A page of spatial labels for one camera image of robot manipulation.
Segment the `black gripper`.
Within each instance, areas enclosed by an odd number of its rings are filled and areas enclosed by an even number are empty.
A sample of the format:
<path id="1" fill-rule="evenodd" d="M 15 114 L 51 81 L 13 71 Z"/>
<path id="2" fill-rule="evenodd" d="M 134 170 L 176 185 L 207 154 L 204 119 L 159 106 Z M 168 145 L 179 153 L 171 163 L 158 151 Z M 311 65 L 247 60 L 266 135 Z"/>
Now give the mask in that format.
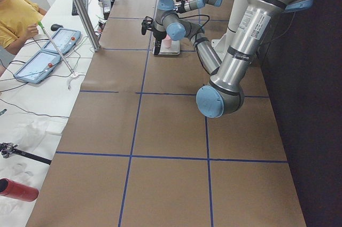
<path id="1" fill-rule="evenodd" d="M 153 36 L 156 39 L 153 47 L 153 54 L 157 56 L 160 53 L 162 40 L 167 36 L 165 27 L 155 22 L 153 24 Z"/>
<path id="2" fill-rule="evenodd" d="M 190 11 L 189 1 L 178 2 L 174 5 L 176 13 L 186 13 Z"/>

